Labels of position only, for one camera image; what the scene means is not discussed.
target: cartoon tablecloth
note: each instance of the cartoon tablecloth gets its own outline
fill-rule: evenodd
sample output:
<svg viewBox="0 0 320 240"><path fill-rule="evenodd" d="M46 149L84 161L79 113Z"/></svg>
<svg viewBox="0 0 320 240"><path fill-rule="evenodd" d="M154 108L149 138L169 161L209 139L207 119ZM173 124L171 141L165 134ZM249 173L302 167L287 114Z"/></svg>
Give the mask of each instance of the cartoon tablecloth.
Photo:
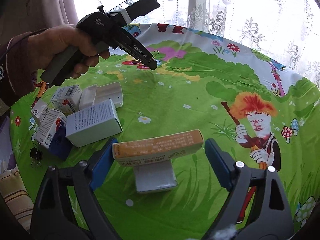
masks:
<svg viewBox="0 0 320 240"><path fill-rule="evenodd" d="M119 141L138 140L200 129L235 160L250 167L273 165L288 196L297 231L320 194L320 92L316 85L275 60L224 38L164 24L125 27L154 54L158 68L149 70L119 49L108 60L64 86L121 83L124 104L118 116L124 131ZM88 159L105 140L73 148L63 163L45 155L32 168L30 149L37 125L30 107L35 98L50 101L56 87L39 84L11 111L11 139L25 186L34 200L46 168L75 165ZM227 112L241 125L236 125ZM253 138L250 149L244 135ZM114 162L95 194L124 240L200 239L228 193L221 188L202 148L172 160L179 186L172 191L139 195L132 168ZM245 224L254 190L247 195L238 226ZM70 198L79 225L86 227L74 192Z"/></svg>

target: orange hair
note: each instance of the orange hair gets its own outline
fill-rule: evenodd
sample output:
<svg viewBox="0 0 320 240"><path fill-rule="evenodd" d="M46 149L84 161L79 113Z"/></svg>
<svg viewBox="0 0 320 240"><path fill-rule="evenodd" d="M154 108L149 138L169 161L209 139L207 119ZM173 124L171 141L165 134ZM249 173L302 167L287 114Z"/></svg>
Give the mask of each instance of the orange hair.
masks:
<svg viewBox="0 0 320 240"><path fill-rule="evenodd" d="M263 100L257 93L241 92L230 107L230 113L236 119L242 119L249 112L265 113L271 116L276 116L278 113L271 102Z"/></svg>

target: orange box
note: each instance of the orange box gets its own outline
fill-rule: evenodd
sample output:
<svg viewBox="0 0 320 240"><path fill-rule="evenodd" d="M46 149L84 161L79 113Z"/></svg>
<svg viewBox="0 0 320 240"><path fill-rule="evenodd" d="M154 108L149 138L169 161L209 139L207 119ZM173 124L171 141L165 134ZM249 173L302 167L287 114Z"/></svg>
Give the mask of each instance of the orange box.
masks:
<svg viewBox="0 0 320 240"><path fill-rule="evenodd" d="M150 139L112 144L114 159L121 166L157 163L195 153L202 147L200 130L192 130Z"/></svg>

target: pink curtain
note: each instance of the pink curtain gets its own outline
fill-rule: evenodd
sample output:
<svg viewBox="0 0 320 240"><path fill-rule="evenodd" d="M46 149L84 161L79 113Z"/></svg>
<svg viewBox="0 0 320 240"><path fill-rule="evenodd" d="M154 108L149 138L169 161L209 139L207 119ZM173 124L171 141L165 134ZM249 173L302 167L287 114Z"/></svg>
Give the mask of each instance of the pink curtain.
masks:
<svg viewBox="0 0 320 240"><path fill-rule="evenodd" d="M0 18L0 44L24 32L77 22L73 0L10 0Z"/></svg>

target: hand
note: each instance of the hand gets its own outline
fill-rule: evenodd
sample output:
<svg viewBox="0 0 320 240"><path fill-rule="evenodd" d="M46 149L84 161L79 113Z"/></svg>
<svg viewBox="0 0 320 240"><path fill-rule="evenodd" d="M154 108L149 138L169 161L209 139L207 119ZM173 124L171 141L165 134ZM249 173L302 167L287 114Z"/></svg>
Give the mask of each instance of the hand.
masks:
<svg viewBox="0 0 320 240"><path fill-rule="evenodd" d="M253 158L257 163L266 163L269 158L269 154L264 149L258 149L250 152L251 158Z"/></svg>
<svg viewBox="0 0 320 240"><path fill-rule="evenodd" d="M87 56L83 63L77 63L71 73L72 78L78 78L88 71L89 66L94 67L99 62L97 50L91 43L90 36L75 28L75 25L61 25L50 28L43 33L28 38L28 65L30 72L37 69L46 69L53 57L63 52L69 45L78 47ZM108 50L100 53L107 59Z"/></svg>
<svg viewBox="0 0 320 240"><path fill-rule="evenodd" d="M236 126L236 133L240 139L244 139L244 136L248 134L247 129L244 127L243 124L238 124Z"/></svg>

